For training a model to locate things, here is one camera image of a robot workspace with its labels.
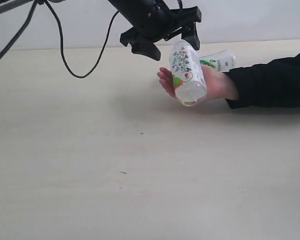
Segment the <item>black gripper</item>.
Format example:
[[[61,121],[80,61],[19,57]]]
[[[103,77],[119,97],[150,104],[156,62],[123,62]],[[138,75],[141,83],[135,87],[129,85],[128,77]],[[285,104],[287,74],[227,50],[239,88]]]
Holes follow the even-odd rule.
[[[110,3],[132,25],[120,35],[120,43],[131,44],[133,54],[160,61],[161,52],[154,43],[179,34],[194,50],[200,49],[196,23],[202,21],[202,13],[197,6],[184,8],[180,0],[178,9],[170,9],[163,0],[111,0]]]

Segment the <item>black sleeved forearm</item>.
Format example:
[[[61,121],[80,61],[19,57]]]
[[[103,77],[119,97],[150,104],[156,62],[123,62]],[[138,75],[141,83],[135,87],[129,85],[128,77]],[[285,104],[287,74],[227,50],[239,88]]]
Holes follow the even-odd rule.
[[[226,102],[231,109],[300,108],[300,53],[267,64],[233,68],[225,73],[238,91]]]

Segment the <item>person's open hand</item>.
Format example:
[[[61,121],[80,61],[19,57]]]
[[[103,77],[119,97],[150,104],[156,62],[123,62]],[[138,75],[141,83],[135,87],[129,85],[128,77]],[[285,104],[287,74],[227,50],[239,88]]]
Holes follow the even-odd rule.
[[[218,72],[207,65],[201,65],[201,68],[207,85],[207,96],[204,98],[204,102],[216,99],[230,101],[237,101],[239,99],[239,92],[234,82],[225,73]],[[161,67],[157,76],[165,91],[171,97],[176,98],[172,73],[167,68]]]

